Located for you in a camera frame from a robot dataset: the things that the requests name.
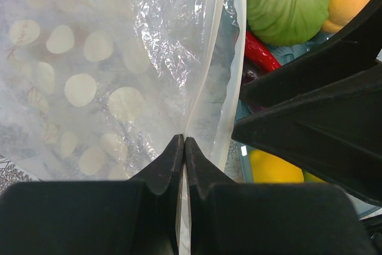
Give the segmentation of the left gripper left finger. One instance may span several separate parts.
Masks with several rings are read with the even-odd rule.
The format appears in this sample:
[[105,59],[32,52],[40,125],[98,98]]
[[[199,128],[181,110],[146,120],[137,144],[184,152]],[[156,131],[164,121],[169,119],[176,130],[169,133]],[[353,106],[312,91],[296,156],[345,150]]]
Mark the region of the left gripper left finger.
[[20,182],[1,195],[2,254],[178,254],[184,138],[129,180]]

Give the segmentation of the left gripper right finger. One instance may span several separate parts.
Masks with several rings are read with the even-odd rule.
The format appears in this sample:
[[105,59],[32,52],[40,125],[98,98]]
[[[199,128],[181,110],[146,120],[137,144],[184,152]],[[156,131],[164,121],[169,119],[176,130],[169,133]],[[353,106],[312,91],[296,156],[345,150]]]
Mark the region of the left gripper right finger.
[[378,254],[338,187],[239,184],[184,144],[192,254]]

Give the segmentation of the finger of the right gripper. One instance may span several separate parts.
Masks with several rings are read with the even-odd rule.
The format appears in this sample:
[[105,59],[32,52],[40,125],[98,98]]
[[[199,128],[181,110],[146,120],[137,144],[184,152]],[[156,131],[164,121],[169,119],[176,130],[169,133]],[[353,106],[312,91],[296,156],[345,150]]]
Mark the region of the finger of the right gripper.
[[381,0],[370,0],[330,39],[243,85],[239,98],[248,105],[274,106],[375,66],[380,51]]
[[234,140],[381,205],[381,66],[239,120]]

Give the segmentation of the green cabbage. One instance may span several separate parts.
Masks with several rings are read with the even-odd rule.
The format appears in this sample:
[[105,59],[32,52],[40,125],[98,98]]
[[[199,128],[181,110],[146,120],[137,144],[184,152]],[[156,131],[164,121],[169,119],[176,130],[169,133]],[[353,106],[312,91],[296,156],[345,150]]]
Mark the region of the green cabbage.
[[320,31],[328,7],[329,0],[247,0],[247,21],[265,44],[293,46]]

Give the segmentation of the clear zip top bag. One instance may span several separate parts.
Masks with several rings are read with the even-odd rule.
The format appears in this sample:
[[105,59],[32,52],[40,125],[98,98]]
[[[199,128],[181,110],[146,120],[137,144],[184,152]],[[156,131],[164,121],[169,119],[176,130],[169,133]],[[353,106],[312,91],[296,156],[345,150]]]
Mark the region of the clear zip top bag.
[[[182,135],[222,171],[245,9],[245,0],[1,0],[1,156],[31,182],[124,181]],[[178,210],[178,254],[189,254],[184,161]]]

